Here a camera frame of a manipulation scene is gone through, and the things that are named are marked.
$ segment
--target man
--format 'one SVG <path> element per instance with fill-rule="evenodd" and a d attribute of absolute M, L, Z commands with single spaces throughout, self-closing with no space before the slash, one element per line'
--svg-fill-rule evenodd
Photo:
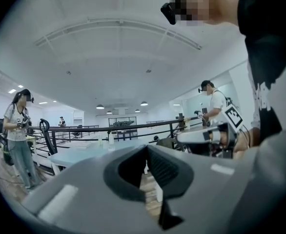
<path fill-rule="evenodd" d="M 226 99 L 222 92 L 217 90 L 213 83 L 209 80 L 204 80 L 201 84 L 202 95 L 211 95 L 209 112 L 203 115 L 203 118 L 208 121 L 218 121 L 219 113 L 226 107 Z"/>
<path fill-rule="evenodd" d="M 266 95 L 286 68 L 286 0 L 171 0 L 163 8 L 171 24 L 175 23 L 175 16 L 180 16 L 185 21 L 228 22 L 239 27 L 246 36 L 256 107 L 253 128 L 246 134 L 248 144 L 258 146 L 268 136 L 280 132 L 281 125 Z M 221 139 L 225 144 L 225 133 Z M 245 151 L 248 144 L 239 134 L 234 151 Z"/>
<path fill-rule="evenodd" d="M 61 120 L 60 120 L 59 126 L 60 126 L 60 127 L 65 127 L 65 126 L 66 126 L 66 122 L 65 122 L 63 116 L 61 116 L 60 119 L 61 119 Z"/>

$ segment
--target long black hair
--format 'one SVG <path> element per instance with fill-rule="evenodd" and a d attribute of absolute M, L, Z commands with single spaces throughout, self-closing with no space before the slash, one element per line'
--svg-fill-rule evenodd
<path fill-rule="evenodd" d="M 31 93 L 30 93 L 30 91 L 28 89 L 24 89 L 24 90 L 22 90 L 20 92 L 17 92 L 15 94 L 13 100 L 12 100 L 12 104 L 16 104 L 19 101 L 19 99 L 21 98 L 22 95 L 30 96 Z"/>

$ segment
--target light blue table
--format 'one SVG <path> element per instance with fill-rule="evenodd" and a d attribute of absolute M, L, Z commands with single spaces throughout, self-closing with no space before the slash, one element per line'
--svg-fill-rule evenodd
<path fill-rule="evenodd" d="M 140 145 L 147 145 L 146 141 L 141 139 L 126 140 L 126 141 L 115 141 L 113 147 L 115 150 L 109 150 L 110 146 L 108 141 L 103 141 L 103 145 L 100 146 L 97 141 L 94 141 L 86 149 L 82 150 L 79 148 L 71 147 L 64 150 L 59 150 L 57 154 L 54 154 L 48 159 L 52 163 L 52 168 L 55 175 L 60 173 L 59 166 L 69 167 L 79 161 L 82 161 L 87 158 L 103 156 L 109 152 L 115 152 L 117 150 L 127 148 L 127 147 L 136 147 Z"/>

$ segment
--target gray plastic object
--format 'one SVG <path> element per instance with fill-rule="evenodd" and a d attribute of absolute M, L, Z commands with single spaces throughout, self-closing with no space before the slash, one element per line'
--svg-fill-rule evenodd
<path fill-rule="evenodd" d="M 160 225 L 138 189 L 145 160 L 163 189 Z M 118 150 L 63 170 L 23 206 L 58 233 L 223 234 L 247 231 L 285 194 L 283 132 L 239 161 L 150 145 Z"/>

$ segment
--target ceiling light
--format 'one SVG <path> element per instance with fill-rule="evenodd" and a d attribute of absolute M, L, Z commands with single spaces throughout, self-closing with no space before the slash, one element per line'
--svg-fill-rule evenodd
<path fill-rule="evenodd" d="M 102 104 L 99 104 L 96 109 L 104 109 L 104 106 Z"/>

